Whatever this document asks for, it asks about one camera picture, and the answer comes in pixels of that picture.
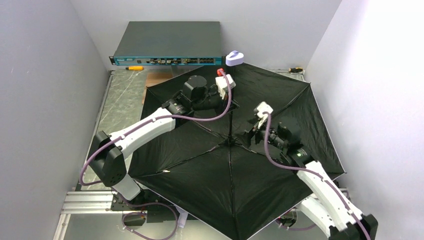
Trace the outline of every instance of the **gray wall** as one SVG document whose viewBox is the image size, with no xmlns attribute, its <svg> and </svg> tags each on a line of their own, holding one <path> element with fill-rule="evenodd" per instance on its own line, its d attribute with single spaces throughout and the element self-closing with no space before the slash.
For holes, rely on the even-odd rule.
<svg viewBox="0 0 424 240">
<path fill-rule="evenodd" d="M 68 0 L 0 7 L 0 239 L 52 239 L 108 73 Z"/>
<path fill-rule="evenodd" d="M 424 239 L 423 7 L 343 0 L 306 70 L 378 240 Z"/>
<path fill-rule="evenodd" d="M 341 0 L 71 0 L 105 66 L 129 21 L 220 21 L 224 53 L 260 67 L 306 67 Z"/>
</svg>

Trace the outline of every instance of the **white robotic arm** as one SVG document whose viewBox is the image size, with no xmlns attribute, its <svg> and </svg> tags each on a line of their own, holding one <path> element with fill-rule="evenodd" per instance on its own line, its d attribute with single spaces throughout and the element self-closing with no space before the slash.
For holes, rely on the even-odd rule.
<svg viewBox="0 0 424 240">
<path fill-rule="evenodd" d="M 296 119 L 283 117 L 279 119 L 277 129 L 273 129 L 263 124 L 269 121 L 273 112 L 266 102 L 261 102 L 254 112 L 258 121 L 245 133 L 245 142 L 250 143 L 250 139 L 255 137 L 256 144 L 267 141 L 280 149 L 282 161 L 272 163 L 293 171 L 319 200 L 307 197 L 296 208 L 305 213 L 329 240 L 374 239 L 377 220 L 371 214 L 365 216 L 354 206 L 333 183 L 321 163 L 311 156 L 309 149 L 301 142 L 301 129 Z"/>
<path fill-rule="evenodd" d="M 195 111 L 215 109 L 221 117 L 236 108 L 229 90 L 234 88 L 236 83 L 229 74 L 225 76 L 226 78 L 215 78 L 217 89 L 212 94 L 210 89 L 206 88 L 205 78 L 191 76 L 182 90 L 150 116 L 109 135 L 103 131 L 98 132 L 93 138 L 89 153 L 94 158 L 87 162 L 101 182 L 106 187 L 115 189 L 128 201 L 141 195 L 141 188 L 127 173 L 125 159 L 159 135 L 170 132 L 187 121 L 199 120 L 192 118 Z"/>
</svg>

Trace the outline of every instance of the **lavender plastic piece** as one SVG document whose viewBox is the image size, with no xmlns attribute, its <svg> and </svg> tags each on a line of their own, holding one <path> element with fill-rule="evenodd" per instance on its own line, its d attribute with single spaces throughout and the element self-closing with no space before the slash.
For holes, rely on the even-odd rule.
<svg viewBox="0 0 424 240">
<path fill-rule="evenodd" d="M 232 51 L 225 57 L 225 64 L 227 66 L 236 66 L 244 62 L 245 55 L 238 51 Z"/>
</svg>

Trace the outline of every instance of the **cable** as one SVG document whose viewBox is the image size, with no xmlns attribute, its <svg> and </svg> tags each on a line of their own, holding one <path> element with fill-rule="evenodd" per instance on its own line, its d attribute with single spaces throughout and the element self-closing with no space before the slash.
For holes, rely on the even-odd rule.
<svg viewBox="0 0 424 240">
<path fill-rule="evenodd" d="M 166 119 L 166 118 L 178 118 L 178 119 L 186 119 L 186 120 L 190 120 L 190 121 L 197 121 L 197 122 L 211 122 L 211 121 L 215 121 L 218 120 L 220 118 L 222 118 L 230 109 L 230 105 L 231 105 L 231 99 L 232 99 L 232 95 L 231 95 L 231 85 L 230 85 L 230 81 L 228 80 L 228 77 L 226 75 L 226 73 L 224 72 L 224 70 L 219 69 L 218 70 L 222 76 L 225 78 L 227 87 L 228 87 L 228 103 L 226 104 L 225 110 L 224 112 L 222 112 L 220 115 L 212 117 L 212 118 L 195 118 L 195 117 L 190 117 L 190 116 L 181 116 L 181 115 L 165 115 L 165 116 L 158 116 L 156 118 L 151 118 L 143 123 L 141 123 L 140 125 L 134 127 L 133 129 L 127 131 L 126 133 L 123 134 L 123 136 L 119 136 L 117 138 L 115 138 L 114 140 L 111 140 L 110 142 L 106 143 L 105 145 L 103 145 L 102 147 L 100 147 L 99 149 L 97 149 L 97 151 L 95 151 L 88 159 L 87 161 L 84 163 L 84 166 L 82 166 L 82 170 L 81 173 L 79 174 L 79 184 L 81 184 L 82 186 L 90 186 L 90 185 L 94 185 L 94 184 L 98 184 L 101 183 L 101 180 L 98 181 L 93 181 L 93 182 L 84 182 L 83 178 L 84 178 L 84 173 L 86 172 L 88 166 L 90 165 L 90 163 L 96 158 L 96 156 L 101 153 L 103 150 L 105 150 L 106 148 L 108 148 L 109 146 L 117 143 L 118 141 L 124 139 L 126 136 L 134 133 L 135 131 L 137 131 L 138 129 L 146 126 L 149 123 L 152 123 L 156 120 L 160 120 L 160 119 Z"/>
<path fill-rule="evenodd" d="M 209 88 L 205 87 L 206 88 L 206 95 L 204 96 L 204 98 L 203 98 L 203 100 L 201 102 L 197 102 L 196 104 L 197 105 L 200 105 L 200 104 L 204 103 L 208 97 L 211 97 L 213 95 L 218 94 L 218 91 L 215 91 L 215 92 L 210 93 L 211 89 L 213 87 L 216 87 L 216 86 L 217 86 L 216 84 L 213 84 Z"/>
<path fill-rule="evenodd" d="M 150 205 L 160 205 L 160 206 L 167 207 L 169 210 L 171 210 L 171 212 L 173 213 L 173 216 L 175 217 L 175 227 L 173 228 L 171 234 L 169 236 L 165 237 L 165 238 L 162 238 L 162 239 L 154 239 L 154 238 L 147 237 L 147 236 L 139 233 L 138 231 L 135 231 L 133 229 L 128 228 L 127 225 L 125 225 L 125 218 L 126 217 L 133 216 L 133 215 L 145 215 L 145 213 L 142 213 L 142 212 L 130 212 L 130 213 L 125 214 L 122 217 L 122 225 L 123 225 L 123 228 L 124 229 L 126 229 L 126 230 L 130 231 L 131 233 L 136 234 L 137 236 L 139 236 L 141 238 L 144 238 L 146 240 L 168 240 L 168 239 L 170 239 L 177 232 L 177 228 L 178 228 L 178 217 L 177 217 L 177 213 L 175 212 L 174 209 L 172 209 L 172 207 L 170 207 L 170 206 L 168 206 L 166 204 L 160 203 L 160 202 L 150 202 L 150 203 L 138 204 L 138 205 L 131 204 L 119 192 L 117 192 L 117 194 L 124 201 L 124 203 L 127 204 L 130 207 L 139 208 L 139 207 L 146 207 L 146 206 L 150 206 Z"/>
<path fill-rule="evenodd" d="M 268 137 L 270 135 L 270 128 L 271 128 L 271 114 L 269 112 L 263 112 L 263 114 L 268 115 L 268 119 L 267 119 L 267 123 L 266 123 L 266 129 L 265 129 L 265 137 L 264 137 L 264 141 L 263 141 L 263 147 L 265 148 L 265 156 L 268 159 L 268 161 L 270 163 L 272 163 L 274 166 L 281 168 L 281 169 L 286 169 L 286 170 L 292 170 L 292 171 L 304 171 L 310 174 L 313 174 L 317 177 L 319 177 L 321 180 L 323 180 L 325 183 L 327 183 L 330 188 L 332 188 L 334 190 L 334 192 L 337 194 L 337 196 L 340 198 L 341 202 L 343 203 L 344 207 L 350 211 L 351 208 L 349 207 L 348 203 L 345 201 L 345 199 L 343 198 L 342 194 L 338 191 L 338 189 L 333 186 L 331 184 L 331 182 L 329 182 L 328 180 L 324 180 L 323 176 L 321 176 L 321 174 L 319 174 L 318 172 L 303 168 L 303 167 L 295 167 L 295 166 L 286 166 L 286 165 L 281 165 L 276 163 L 275 161 L 273 161 L 273 159 L 271 158 L 270 155 L 270 150 L 268 148 Z M 355 219 L 356 223 L 359 225 L 360 229 L 363 231 L 363 234 L 365 235 L 367 240 L 371 240 L 370 235 L 368 234 L 367 230 L 365 229 L 364 225 L 362 224 L 362 222 L 358 219 L 358 217 L 352 213 L 351 214 L 352 218 Z"/>
<path fill-rule="evenodd" d="M 315 228 L 317 225 L 316 224 L 312 224 L 308 227 L 302 227 L 302 228 L 294 228 L 294 227 L 288 227 L 288 226 L 284 226 L 281 225 L 282 228 L 288 230 L 288 231 L 307 231 L 307 230 L 311 230 L 313 228 Z"/>
</svg>

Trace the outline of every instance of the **yellow screwdriver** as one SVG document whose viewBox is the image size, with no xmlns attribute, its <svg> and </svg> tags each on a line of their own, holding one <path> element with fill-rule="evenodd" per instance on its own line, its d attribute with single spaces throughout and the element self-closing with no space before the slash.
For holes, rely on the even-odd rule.
<svg viewBox="0 0 424 240">
<path fill-rule="evenodd" d="M 129 66 L 125 68 L 126 70 L 133 70 L 133 71 L 142 71 L 144 69 L 143 66 Z"/>
</svg>

